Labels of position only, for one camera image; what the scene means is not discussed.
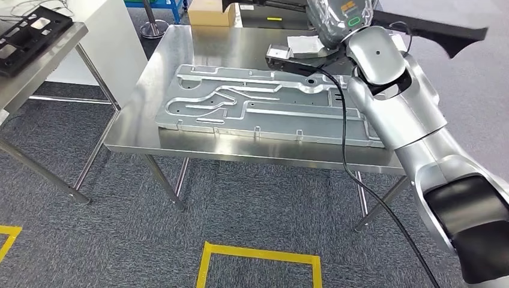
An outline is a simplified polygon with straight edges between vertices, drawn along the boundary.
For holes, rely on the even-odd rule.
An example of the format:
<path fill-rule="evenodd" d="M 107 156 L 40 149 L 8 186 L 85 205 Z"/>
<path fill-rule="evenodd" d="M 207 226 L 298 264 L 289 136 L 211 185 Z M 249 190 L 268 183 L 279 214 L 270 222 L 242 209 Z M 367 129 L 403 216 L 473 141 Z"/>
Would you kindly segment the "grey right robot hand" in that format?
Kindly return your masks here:
<path fill-rule="evenodd" d="M 307 1 L 306 15 L 327 49 L 336 49 L 353 33 L 370 26 L 373 14 L 371 1 Z"/>

